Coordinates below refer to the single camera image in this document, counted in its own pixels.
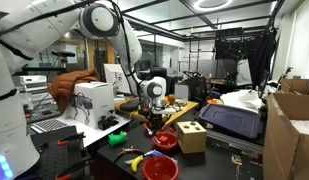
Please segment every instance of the purple case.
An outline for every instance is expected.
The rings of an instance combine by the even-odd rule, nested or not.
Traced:
[[[257,113],[232,106],[209,104],[200,111],[200,119],[233,133],[255,139],[260,129]]]

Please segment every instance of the yellow banana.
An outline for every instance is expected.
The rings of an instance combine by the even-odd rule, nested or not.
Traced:
[[[137,165],[143,161],[143,156],[139,156],[137,158],[134,159],[132,165],[131,165],[131,168],[132,168],[132,171],[133,172],[136,172],[137,171]]]

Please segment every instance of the blue light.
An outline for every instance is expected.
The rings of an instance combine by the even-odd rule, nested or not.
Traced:
[[[11,171],[11,170],[4,171],[4,173],[5,173],[5,176],[6,176],[8,179],[10,179],[10,178],[12,178],[12,177],[13,177],[13,173],[12,173],[12,171]]]
[[[0,155],[0,166],[1,173],[4,172],[3,179],[11,179],[13,177],[13,172],[11,171],[10,166],[8,165],[6,158],[3,155]]]
[[[10,169],[10,167],[8,166],[7,163],[1,164],[1,167],[2,167],[2,169],[3,169],[4,171]]]
[[[3,155],[0,155],[0,163],[2,164],[4,162],[6,162],[5,157]]]

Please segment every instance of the white box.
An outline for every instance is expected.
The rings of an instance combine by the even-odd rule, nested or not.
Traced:
[[[98,129],[97,123],[101,117],[108,118],[112,115],[110,110],[114,110],[113,97],[112,84],[103,82],[76,84],[71,103],[65,113],[71,119]]]

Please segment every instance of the white printer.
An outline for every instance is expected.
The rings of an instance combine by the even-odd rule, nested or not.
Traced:
[[[44,100],[41,102],[41,105],[53,102],[53,97],[48,92],[46,76],[20,76],[20,80],[25,91],[32,94],[32,102],[34,106],[36,106],[42,99]]]

